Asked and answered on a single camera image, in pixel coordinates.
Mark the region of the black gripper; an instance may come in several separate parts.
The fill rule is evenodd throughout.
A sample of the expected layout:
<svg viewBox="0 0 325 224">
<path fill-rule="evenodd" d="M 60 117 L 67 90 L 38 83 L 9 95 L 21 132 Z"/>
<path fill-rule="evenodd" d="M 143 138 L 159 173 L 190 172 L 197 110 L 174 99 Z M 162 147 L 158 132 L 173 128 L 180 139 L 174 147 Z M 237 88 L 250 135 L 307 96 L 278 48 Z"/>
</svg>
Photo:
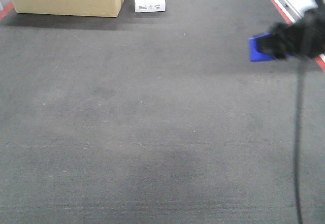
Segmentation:
<svg viewBox="0 0 325 224">
<path fill-rule="evenodd" d="M 309 9 L 293 24 L 275 23 L 257 39 L 257 51 L 274 59 L 324 54 L 324 8 Z"/>
</svg>

